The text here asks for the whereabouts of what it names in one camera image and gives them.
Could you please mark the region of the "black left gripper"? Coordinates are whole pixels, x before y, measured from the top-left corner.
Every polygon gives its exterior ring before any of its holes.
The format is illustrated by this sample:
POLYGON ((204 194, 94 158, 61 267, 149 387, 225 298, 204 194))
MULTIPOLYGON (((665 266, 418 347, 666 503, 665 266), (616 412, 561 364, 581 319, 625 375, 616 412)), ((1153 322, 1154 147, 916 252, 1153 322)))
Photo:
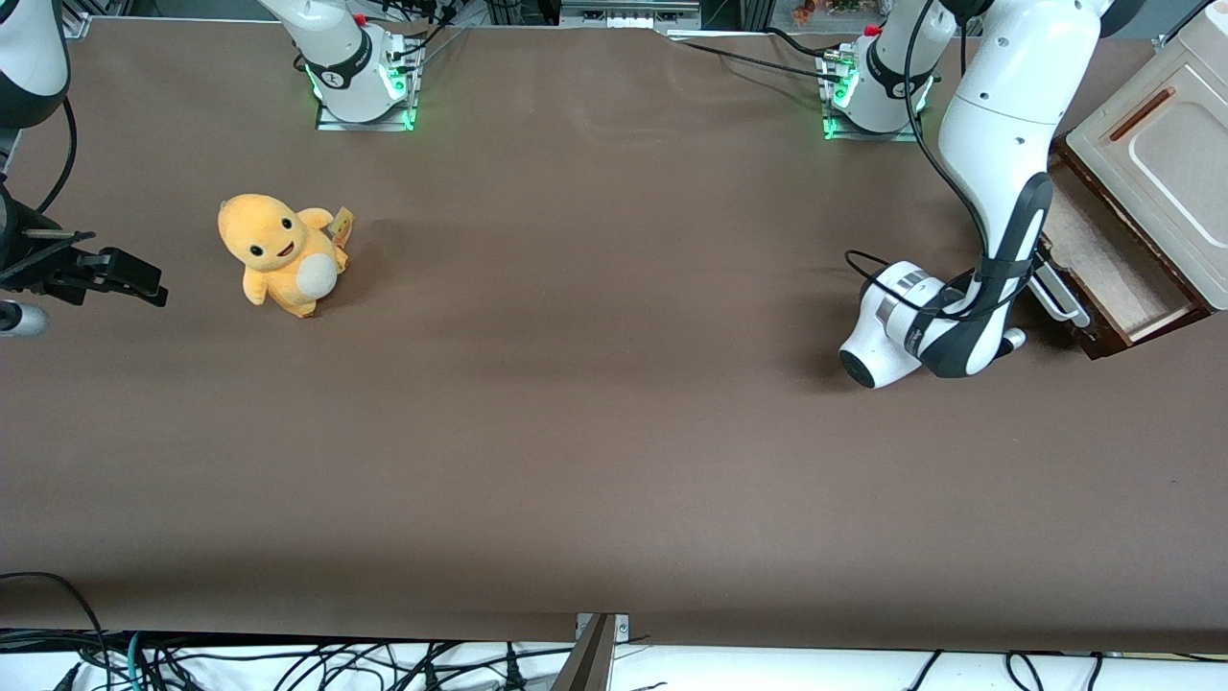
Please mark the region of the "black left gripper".
POLYGON ((1035 268, 1038 268, 1038 261, 1040 261, 1038 257, 1032 261, 1032 272, 1027 277, 1027 287, 1022 288, 1019 295, 1019 326, 1027 329, 1027 331, 1043 331, 1051 323, 1047 306, 1036 295, 1038 284, 1035 284, 1034 272, 1035 268))

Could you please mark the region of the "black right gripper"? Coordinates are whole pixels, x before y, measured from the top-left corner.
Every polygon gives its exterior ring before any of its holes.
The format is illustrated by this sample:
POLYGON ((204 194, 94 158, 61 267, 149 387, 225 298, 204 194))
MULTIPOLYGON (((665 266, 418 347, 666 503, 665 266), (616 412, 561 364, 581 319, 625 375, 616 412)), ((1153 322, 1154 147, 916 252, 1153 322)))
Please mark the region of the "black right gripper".
POLYGON ((1 288, 9 293, 45 295, 70 306, 84 306, 88 284, 92 292, 126 295, 149 306, 165 307, 169 290, 161 284, 162 271, 154 264, 117 248, 96 255, 93 281, 80 272, 79 259, 86 252, 79 243, 93 239, 92 231, 61 228, 52 218, 14 200, 1 187, 1 288))

